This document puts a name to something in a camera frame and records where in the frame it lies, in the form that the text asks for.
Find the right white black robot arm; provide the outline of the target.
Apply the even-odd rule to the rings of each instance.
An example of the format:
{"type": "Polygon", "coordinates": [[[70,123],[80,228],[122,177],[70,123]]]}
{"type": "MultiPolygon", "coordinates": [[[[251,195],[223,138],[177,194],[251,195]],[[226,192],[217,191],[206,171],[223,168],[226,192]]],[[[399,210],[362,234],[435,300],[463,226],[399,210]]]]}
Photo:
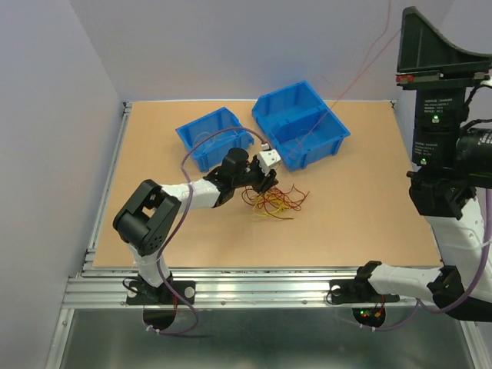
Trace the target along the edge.
{"type": "Polygon", "coordinates": [[[457,47],[415,7],[402,14],[397,84],[416,94],[409,195],[430,225],[439,268],[399,268],[370,261],[357,270],[358,301],[386,295],[414,298],[434,314],[461,321],[491,319],[491,130],[469,119],[476,92],[490,87],[491,56],[457,47]]]}

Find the small blue plastic bin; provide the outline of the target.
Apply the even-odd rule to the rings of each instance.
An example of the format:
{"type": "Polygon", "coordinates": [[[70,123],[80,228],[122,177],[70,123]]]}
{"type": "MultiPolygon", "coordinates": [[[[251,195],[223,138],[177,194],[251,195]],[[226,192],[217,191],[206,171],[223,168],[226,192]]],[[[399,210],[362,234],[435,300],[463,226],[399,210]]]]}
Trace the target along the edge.
{"type": "Polygon", "coordinates": [[[191,158],[199,171],[205,173],[222,163],[231,148],[248,149],[253,145],[253,136],[245,130],[224,131],[226,128],[239,127],[241,124],[236,115],[223,107],[178,127],[176,132],[187,151],[207,137],[220,132],[191,153],[191,158]]]}

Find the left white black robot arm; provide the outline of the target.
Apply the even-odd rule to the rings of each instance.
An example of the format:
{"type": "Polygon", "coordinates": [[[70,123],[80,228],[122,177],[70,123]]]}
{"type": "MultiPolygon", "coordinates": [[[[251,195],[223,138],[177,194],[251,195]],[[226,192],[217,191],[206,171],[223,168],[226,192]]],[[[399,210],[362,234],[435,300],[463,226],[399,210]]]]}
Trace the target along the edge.
{"type": "Polygon", "coordinates": [[[140,183],[112,223],[138,266],[137,281],[129,291],[135,297],[168,303],[174,297],[169,283],[172,273],[162,253],[177,215],[218,208],[238,188],[251,187],[264,194],[278,183],[274,167],[280,162],[281,156],[267,144],[253,158],[242,148],[232,148],[219,166],[197,181],[163,185],[148,179],[140,183]]]}

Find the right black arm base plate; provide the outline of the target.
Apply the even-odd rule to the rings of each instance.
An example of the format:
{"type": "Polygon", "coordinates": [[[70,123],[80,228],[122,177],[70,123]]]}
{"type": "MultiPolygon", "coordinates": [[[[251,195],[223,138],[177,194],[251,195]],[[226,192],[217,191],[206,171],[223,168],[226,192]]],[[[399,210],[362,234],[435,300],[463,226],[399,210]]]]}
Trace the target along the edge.
{"type": "Polygon", "coordinates": [[[378,294],[367,282],[338,279],[330,282],[325,300],[333,305],[376,304],[396,303],[400,301],[400,297],[397,294],[378,294]]]}

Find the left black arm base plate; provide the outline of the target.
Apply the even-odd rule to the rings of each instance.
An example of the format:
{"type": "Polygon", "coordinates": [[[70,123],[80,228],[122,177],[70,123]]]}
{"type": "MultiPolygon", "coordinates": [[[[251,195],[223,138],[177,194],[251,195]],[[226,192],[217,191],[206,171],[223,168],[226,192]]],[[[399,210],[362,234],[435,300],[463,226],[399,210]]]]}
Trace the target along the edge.
{"type": "MultiPolygon", "coordinates": [[[[126,304],[130,306],[143,305],[173,305],[183,304],[163,284],[156,288],[140,277],[125,278],[122,281],[127,290],[126,304]]],[[[194,281],[172,281],[171,286],[189,303],[194,303],[194,281]]]]}

